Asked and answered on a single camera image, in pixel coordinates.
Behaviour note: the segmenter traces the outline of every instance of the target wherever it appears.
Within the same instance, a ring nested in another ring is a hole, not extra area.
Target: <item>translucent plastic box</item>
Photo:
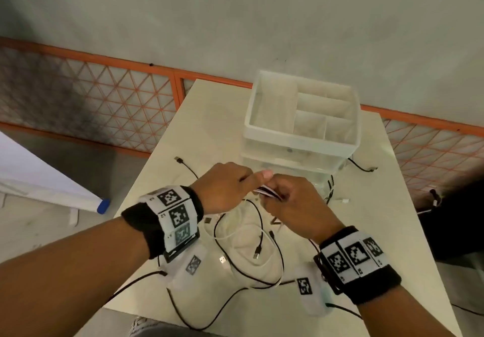
[[[335,173],[360,145],[360,102],[348,86],[261,71],[245,116],[241,156]]]

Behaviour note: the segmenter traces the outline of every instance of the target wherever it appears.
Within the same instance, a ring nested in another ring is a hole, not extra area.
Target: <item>tabletop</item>
[[[249,97],[250,89],[197,80],[116,216],[145,193],[194,181],[192,173],[178,164],[175,156],[183,158],[199,175],[217,162],[240,162]],[[350,202],[334,201],[330,207],[346,225],[371,234],[402,276],[403,286],[444,326],[461,336],[381,118],[377,113],[363,111],[361,123],[361,145],[354,160],[363,167],[378,166],[378,170],[365,173],[353,165],[345,166],[335,175],[333,199],[348,198]],[[270,216],[262,208],[261,212],[264,226],[269,228]],[[206,261],[185,290],[173,291],[180,312],[196,327],[208,324],[241,287],[240,278],[221,266],[214,241],[204,231],[200,233],[200,241],[209,251]],[[315,250],[287,228],[277,232],[276,240],[286,264],[284,280],[289,280],[297,264],[310,261]],[[147,261],[126,283],[155,270],[156,261]],[[357,311],[345,295],[333,295],[333,302]],[[158,275],[131,286],[106,307],[183,325],[168,297],[166,280]],[[341,310],[319,318],[307,315],[295,284],[239,293],[206,331],[226,336],[368,335],[360,319]]]

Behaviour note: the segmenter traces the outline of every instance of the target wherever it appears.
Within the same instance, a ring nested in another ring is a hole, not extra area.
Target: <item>floor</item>
[[[0,209],[0,262],[112,218],[146,162],[110,149],[2,131],[46,163],[112,202],[104,215],[81,211],[79,224],[72,228],[68,226],[68,208],[8,195]],[[477,255],[468,257],[469,264],[476,261],[479,262]],[[438,263],[438,268],[452,303],[484,312],[484,271],[444,263]],[[484,317],[453,309],[464,337],[482,335]],[[124,336],[133,319],[130,314],[101,309],[77,336]]]

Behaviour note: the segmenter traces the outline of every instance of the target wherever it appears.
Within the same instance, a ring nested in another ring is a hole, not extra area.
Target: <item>cable connector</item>
[[[259,255],[260,255],[261,251],[262,251],[262,246],[260,246],[260,245],[257,246],[256,251],[254,252],[253,258],[254,259],[259,259]]]

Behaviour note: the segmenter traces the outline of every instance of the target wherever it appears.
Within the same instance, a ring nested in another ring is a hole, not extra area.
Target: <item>white wall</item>
[[[0,35],[484,126],[484,0],[0,0]]]

